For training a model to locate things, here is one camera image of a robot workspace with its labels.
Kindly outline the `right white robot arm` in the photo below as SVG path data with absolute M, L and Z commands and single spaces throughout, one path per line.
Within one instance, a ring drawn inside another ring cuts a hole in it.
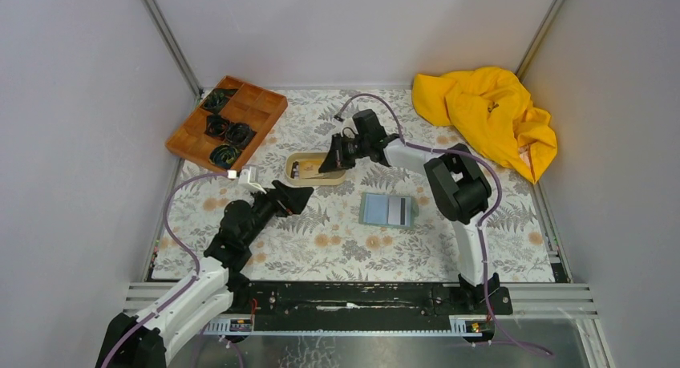
M 320 173 L 351 169 L 355 162 L 369 158 L 386 167 L 404 168 L 427 178 L 442 216 L 452 222 L 462 261 L 459 263 L 460 303 L 470 313 L 480 313 L 492 302 L 500 287 L 498 276 L 488 266 L 482 219 L 489 209 L 492 187 L 472 158 L 469 149 L 458 144 L 441 154 L 433 149 L 405 143 L 398 134 L 388 134 L 370 109 L 353 116 L 353 135 L 332 135 L 330 150 Z

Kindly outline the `green card holder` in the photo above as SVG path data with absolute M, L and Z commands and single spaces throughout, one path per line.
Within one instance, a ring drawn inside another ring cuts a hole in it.
M 389 225 L 387 223 L 387 200 L 389 196 L 399 195 L 364 192 L 362 194 L 358 214 L 359 224 L 378 226 L 382 228 L 412 229 L 415 225 L 415 219 L 419 216 L 419 207 L 417 205 L 416 199 L 413 196 L 404 196 L 411 197 L 413 200 L 412 222 L 410 227 L 400 227 Z

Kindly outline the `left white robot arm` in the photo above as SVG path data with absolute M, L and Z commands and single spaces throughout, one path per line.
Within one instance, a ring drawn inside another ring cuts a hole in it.
M 96 366 L 166 367 L 218 314 L 242 311 L 249 301 L 249 282 L 241 270 L 252 255 L 250 245 L 275 216 L 301 214 L 314 193 L 312 187 L 290 187 L 278 180 L 264 188 L 252 179 L 252 168 L 220 175 L 236 180 L 253 200 L 226 205 L 203 257 L 168 232 L 192 258 L 192 272 L 136 314 L 116 315 L 107 327 Z

